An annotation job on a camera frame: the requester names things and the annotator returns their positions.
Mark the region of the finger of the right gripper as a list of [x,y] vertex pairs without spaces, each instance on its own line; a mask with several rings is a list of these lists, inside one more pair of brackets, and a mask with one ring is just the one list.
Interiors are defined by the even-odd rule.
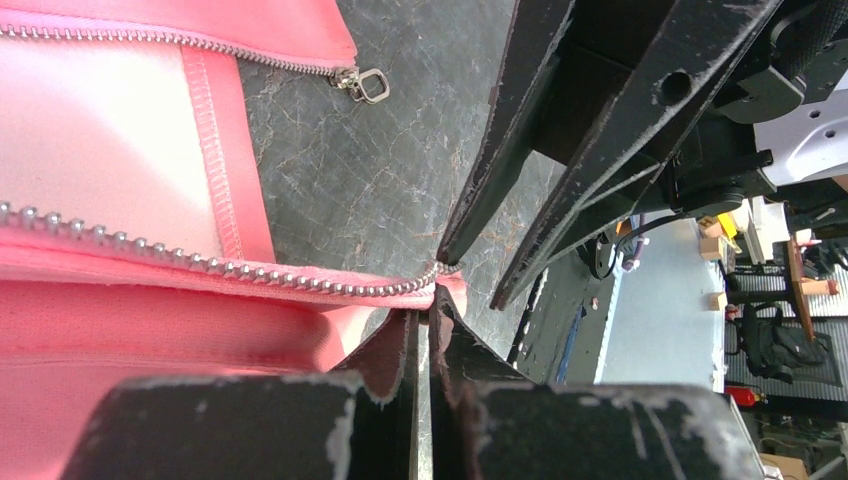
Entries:
[[468,252],[517,182],[529,130],[559,64],[556,51],[574,1],[517,1],[512,12],[480,148],[437,250],[451,267]]

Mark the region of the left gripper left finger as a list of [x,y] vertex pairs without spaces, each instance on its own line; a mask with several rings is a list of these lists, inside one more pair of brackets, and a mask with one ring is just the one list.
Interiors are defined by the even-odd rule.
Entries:
[[66,479],[412,479],[419,313],[394,309],[327,373],[135,378],[106,394]]

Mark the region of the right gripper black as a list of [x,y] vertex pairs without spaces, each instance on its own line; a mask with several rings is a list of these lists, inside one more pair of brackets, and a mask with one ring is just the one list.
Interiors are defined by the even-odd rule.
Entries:
[[530,147],[564,172],[503,273],[504,309],[553,261],[632,213],[677,210],[671,162],[702,115],[774,70],[800,75],[843,1],[580,1],[551,43]]

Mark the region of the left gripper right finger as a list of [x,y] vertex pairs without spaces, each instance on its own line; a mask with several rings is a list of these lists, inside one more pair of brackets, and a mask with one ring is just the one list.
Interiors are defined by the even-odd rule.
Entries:
[[544,385],[463,322],[438,286],[429,310],[437,479],[762,479],[732,400],[686,385]]

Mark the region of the pink zip-up jacket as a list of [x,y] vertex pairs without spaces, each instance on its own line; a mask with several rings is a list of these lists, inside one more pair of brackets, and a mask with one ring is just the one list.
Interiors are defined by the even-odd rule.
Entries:
[[275,260],[237,63],[365,72],[333,1],[1,5],[1,475],[56,479],[119,382],[327,371],[392,278]]

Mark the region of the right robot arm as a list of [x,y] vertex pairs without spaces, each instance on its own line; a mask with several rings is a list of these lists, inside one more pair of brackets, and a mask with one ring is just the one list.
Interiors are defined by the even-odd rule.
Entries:
[[843,1],[519,1],[438,249],[456,266],[533,154],[564,168],[492,298],[627,216],[714,215],[847,171]]

